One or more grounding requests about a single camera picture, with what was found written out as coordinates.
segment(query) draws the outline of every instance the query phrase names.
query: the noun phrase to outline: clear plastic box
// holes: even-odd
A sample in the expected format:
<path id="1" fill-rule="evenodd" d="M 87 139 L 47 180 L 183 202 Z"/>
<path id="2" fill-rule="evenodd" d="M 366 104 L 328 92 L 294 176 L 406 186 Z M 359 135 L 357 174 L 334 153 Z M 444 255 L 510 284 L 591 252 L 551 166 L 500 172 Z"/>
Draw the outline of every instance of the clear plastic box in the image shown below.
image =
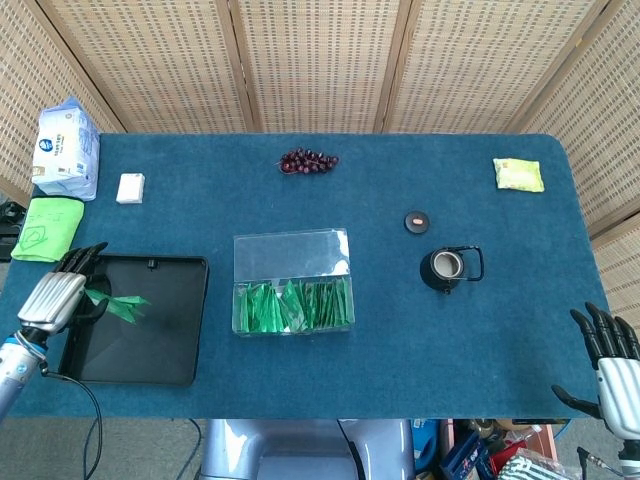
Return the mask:
<path id="1" fill-rule="evenodd" d="M 234 237 L 235 333 L 345 331 L 354 323 L 345 229 Z"/>

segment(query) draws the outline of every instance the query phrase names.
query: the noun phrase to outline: tissue package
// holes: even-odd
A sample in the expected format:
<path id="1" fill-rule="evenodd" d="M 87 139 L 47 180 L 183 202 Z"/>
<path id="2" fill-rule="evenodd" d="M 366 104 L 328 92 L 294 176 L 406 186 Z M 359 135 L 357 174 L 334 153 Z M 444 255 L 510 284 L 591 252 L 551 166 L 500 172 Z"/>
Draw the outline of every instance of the tissue package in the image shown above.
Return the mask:
<path id="1" fill-rule="evenodd" d="M 47 195 L 96 198 L 100 137 L 75 98 L 43 110 L 33 152 L 33 183 Z"/>

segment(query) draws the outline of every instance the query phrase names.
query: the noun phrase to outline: floor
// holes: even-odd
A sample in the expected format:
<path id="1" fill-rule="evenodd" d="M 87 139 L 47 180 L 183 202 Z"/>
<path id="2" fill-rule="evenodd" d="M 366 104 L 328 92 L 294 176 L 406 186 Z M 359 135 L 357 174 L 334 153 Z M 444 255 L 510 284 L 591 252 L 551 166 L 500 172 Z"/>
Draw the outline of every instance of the floor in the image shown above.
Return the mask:
<path id="1" fill-rule="evenodd" d="M 0 263 L 0 291 L 8 264 Z M 58 480 L 82 478 L 82 452 L 90 418 L 8 418 L 0 425 L 0 478 Z M 203 428 L 204 421 L 198 421 Z M 196 445 L 195 427 L 185 419 L 108 418 L 104 422 L 102 460 L 95 480 L 174 480 Z M 558 458 L 578 467 L 576 448 L 582 446 L 617 468 L 619 442 L 601 421 L 574 420 L 557 439 Z M 202 447 L 182 476 L 192 480 Z M 89 450 L 89 463 L 95 445 Z M 292 472 L 291 477 L 300 476 Z M 607 471 L 589 467 L 589 479 L 612 479 Z"/>

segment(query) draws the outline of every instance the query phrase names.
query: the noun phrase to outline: black tray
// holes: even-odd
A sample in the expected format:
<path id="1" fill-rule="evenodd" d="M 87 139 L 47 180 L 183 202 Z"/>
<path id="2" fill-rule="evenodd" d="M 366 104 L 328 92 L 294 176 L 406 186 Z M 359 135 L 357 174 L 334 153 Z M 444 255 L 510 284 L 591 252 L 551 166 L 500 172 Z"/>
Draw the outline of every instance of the black tray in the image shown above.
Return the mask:
<path id="1" fill-rule="evenodd" d="M 105 313 L 69 331 L 60 371 L 77 380 L 188 386 L 198 361 L 209 267 L 202 257 L 101 255 L 111 295 L 140 295 L 135 325 Z"/>

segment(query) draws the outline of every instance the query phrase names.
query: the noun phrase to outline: robotic arm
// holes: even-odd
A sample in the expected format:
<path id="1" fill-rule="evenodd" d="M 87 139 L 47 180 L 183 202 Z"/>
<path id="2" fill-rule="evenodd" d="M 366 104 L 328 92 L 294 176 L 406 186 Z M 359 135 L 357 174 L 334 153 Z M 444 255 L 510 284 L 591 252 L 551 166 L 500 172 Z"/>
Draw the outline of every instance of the robotic arm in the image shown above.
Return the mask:
<path id="1" fill-rule="evenodd" d="M 599 404 L 579 400 L 562 387 L 553 393 L 565 405 L 602 419 L 607 428 L 624 441 L 618 454 L 625 478 L 640 478 L 640 344 L 633 328 L 620 317 L 613 318 L 591 303 L 586 304 L 593 323 L 571 310 L 587 347 L 598 381 Z"/>
<path id="2" fill-rule="evenodd" d="M 72 321 L 95 322 L 107 309 L 108 300 L 103 300 L 89 314 L 74 316 L 84 298 L 85 285 L 105 280 L 104 275 L 88 272 L 93 270 L 97 255 L 106 246 L 104 242 L 67 252 L 54 270 L 42 277 L 20 309 L 22 328 L 0 347 L 0 422 L 36 369 L 46 374 L 49 337 L 60 333 Z"/>

